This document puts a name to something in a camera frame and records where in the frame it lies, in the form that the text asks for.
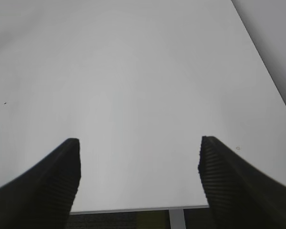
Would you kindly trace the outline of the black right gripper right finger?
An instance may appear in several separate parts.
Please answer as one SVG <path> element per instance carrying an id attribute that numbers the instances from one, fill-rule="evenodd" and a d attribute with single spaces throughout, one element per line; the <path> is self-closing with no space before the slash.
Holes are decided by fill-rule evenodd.
<path id="1" fill-rule="evenodd" d="M 218 229 L 286 229 L 286 186 L 203 136 L 198 171 Z"/>

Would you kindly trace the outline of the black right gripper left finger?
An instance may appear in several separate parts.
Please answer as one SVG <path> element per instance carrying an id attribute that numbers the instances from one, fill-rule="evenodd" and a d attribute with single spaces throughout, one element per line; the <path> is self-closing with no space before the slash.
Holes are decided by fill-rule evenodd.
<path id="1" fill-rule="evenodd" d="M 69 138 L 0 187 L 0 229 L 65 228 L 80 179 L 80 141 Z"/>

